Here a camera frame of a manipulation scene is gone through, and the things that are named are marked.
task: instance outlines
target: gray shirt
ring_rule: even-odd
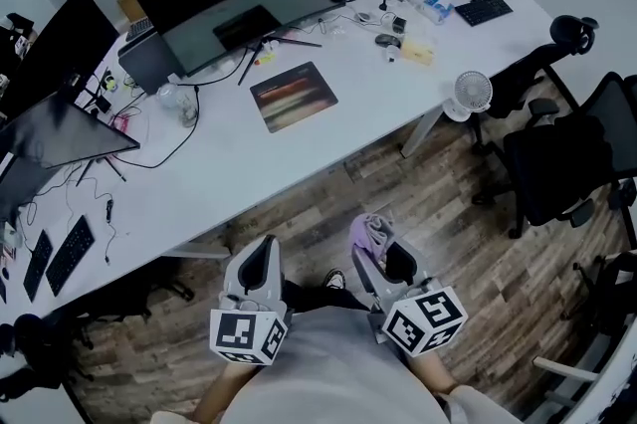
[[[467,386],[451,393],[447,416],[391,348],[376,343],[366,315],[296,315],[274,364],[241,389],[222,424],[520,424]]]

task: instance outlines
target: person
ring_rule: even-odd
[[[462,385],[434,353],[404,364],[378,344],[369,309],[332,270],[320,288],[286,281],[283,300],[295,315],[273,365],[228,363],[192,420],[222,424],[360,422],[364,424],[520,424],[475,389]],[[165,412],[151,424],[188,423]]]

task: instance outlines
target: mouse pad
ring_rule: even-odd
[[[338,104],[312,62],[254,85],[250,91],[272,133]]]

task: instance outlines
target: computer mouse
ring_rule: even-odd
[[[392,35],[378,35],[374,42],[380,47],[396,46],[398,49],[400,49],[400,46],[402,45],[400,40]]]

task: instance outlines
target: charger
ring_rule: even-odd
[[[405,32],[405,25],[407,21],[405,21],[402,17],[394,17],[393,22],[391,23],[391,29],[394,30],[394,33],[398,35],[402,35]]]

